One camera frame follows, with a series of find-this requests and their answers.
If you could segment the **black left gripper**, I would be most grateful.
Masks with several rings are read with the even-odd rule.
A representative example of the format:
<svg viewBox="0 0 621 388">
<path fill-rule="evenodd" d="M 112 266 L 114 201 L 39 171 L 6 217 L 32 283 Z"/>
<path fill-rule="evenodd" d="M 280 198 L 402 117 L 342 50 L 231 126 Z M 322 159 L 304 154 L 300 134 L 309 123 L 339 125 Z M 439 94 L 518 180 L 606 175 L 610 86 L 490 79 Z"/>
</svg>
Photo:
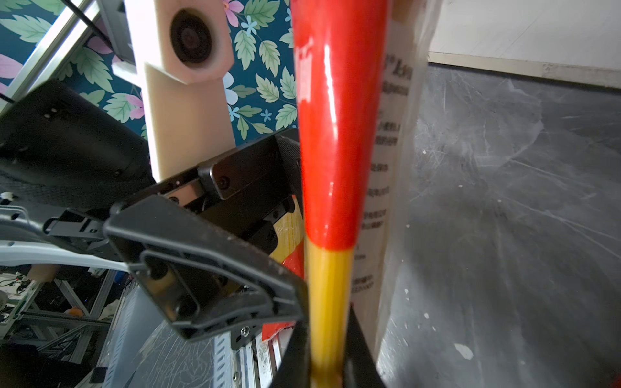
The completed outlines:
<svg viewBox="0 0 621 388">
<path fill-rule="evenodd" d="M 132 195 L 103 232 L 185 340 L 305 321 L 304 280 L 268 256 L 292 196 L 302 211 L 299 132 L 285 129 Z"/>
</svg>

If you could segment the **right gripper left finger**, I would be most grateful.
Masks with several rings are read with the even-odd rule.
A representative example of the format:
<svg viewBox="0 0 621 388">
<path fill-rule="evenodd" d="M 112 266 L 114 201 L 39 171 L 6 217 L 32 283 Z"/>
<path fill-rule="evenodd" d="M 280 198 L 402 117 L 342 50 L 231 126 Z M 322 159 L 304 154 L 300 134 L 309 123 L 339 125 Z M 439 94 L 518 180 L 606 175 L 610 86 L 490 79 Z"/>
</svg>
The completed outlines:
<svg viewBox="0 0 621 388">
<path fill-rule="evenodd" d="M 309 388 L 311 386 L 311 357 L 309 329 L 305 322 L 297 322 L 289 340 L 281 365 L 270 388 Z"/>
</svg>

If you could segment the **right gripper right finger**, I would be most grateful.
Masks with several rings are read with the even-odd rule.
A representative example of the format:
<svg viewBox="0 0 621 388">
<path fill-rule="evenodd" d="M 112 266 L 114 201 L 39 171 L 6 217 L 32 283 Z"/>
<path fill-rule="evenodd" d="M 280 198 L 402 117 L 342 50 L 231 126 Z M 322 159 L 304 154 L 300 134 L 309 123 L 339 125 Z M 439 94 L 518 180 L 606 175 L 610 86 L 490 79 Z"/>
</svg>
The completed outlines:
<svg viewBox="0 0 621 388">
<path fill-rule="evenodd" d="M 344 351 L 343 386 L 345 388 L 385 388 L 365 341 L 354 309 L 349 321 Z"/>
</svg>

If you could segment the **red spaghetti pack front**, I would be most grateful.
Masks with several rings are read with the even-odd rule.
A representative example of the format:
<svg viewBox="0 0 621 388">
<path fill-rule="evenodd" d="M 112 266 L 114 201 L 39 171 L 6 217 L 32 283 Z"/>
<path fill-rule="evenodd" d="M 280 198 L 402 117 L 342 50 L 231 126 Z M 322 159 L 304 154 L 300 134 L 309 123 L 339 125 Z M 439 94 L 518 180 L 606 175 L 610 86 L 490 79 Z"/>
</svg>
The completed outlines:
<svg viewBox="0 0 621 388">
<path fill-rule="evenodd" d="M 302 211 L 296 196 L 292 196 L 294 212 L 285 213 L 275 223 L 278 245 L 270 257 L 305 279 L 304 239 L 306 236 Z"/>
</svg>

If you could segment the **red spaghetti pack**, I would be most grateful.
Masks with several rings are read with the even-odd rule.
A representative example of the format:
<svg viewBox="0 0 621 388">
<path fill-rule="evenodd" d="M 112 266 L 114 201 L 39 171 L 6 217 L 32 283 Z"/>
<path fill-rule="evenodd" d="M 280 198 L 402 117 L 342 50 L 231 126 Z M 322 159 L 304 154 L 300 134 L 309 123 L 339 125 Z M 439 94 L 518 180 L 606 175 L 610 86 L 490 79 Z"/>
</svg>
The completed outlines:
<svg viewBox="0 0 621 388">
<path fill-rule="evenodd" d="M 352 307 L 374 359 L 404 142 L 439 1 L 295 1 L 310 387 L 344 387 Z"/>
<path fill-rule="evenodd" d="M 270 257 L 305 279 L 304 239 L 306 236 L 302 211 L 296 196 L 292 196 L 294 212 L 285 213 L 275 223 L 278 245 Z"/>
</svg>

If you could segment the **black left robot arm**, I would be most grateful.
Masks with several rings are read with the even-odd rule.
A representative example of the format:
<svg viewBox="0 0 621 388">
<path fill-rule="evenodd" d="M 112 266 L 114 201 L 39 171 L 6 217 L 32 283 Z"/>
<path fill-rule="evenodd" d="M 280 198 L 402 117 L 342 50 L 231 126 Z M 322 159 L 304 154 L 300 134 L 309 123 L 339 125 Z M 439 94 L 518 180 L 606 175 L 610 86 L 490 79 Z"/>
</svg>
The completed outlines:
<svg viewBox="0 0 621 388">
<path fill-rule="evenodd" d="M 271 258 L 301 192 L 296 135 L 155 183 L 145 139 L 48 81 L 1 116 L 1 226 L 126 263 L 186 340 L 303 321 L 304 280 Z"/>
</svg>

